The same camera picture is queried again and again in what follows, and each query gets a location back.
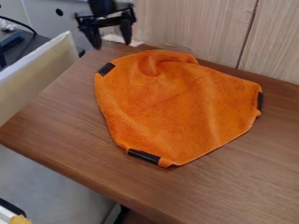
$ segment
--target orange towel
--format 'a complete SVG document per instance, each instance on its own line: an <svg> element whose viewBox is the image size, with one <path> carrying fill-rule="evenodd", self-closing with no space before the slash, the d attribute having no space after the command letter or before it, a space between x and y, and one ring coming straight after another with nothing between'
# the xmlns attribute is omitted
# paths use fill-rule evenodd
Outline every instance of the orange towel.
<svg viewBox="0 0 299 224"><path fill-rule="evenodd" d="M184 165L250 130L261 87L153 50L116 59L95 75L95 93L115 142L162 167Z"/></svg>

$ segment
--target black clip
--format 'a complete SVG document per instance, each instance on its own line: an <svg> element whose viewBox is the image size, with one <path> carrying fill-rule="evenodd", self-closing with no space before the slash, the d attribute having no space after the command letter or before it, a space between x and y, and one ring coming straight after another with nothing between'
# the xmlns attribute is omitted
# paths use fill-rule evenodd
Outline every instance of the black clip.
<svg viewBox="0 0 299 224"><path fill-rule="evenodd" d="M105 76L106 74L108 74L114 68L115 68L115 65L109 62L105 66L100 68L98 73L101 74L101 76Z"/></svg>
<svg viewBox="0 0 299 224"><path fill-rule="evenodd" d="M134 157L146 160L146 161L148 161L148 162L150 162L152 164L155 164L155 165L158 165L159 160L160 160L160 157L151 155L151 154L149 154L147 152L140 151L140 150L129 149L128 150L128 154L132 155Z"/></svg>

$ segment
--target wooden cabinet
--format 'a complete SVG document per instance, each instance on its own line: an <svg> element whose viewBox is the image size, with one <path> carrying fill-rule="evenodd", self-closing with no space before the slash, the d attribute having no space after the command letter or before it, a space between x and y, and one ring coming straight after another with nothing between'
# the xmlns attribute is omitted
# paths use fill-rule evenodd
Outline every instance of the wooden cabinet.
<svg viewBox="0 0 299 224"><path fill-rule="evenodd" d="M239 69L299 84L299 1L260 0Z"/></svg>

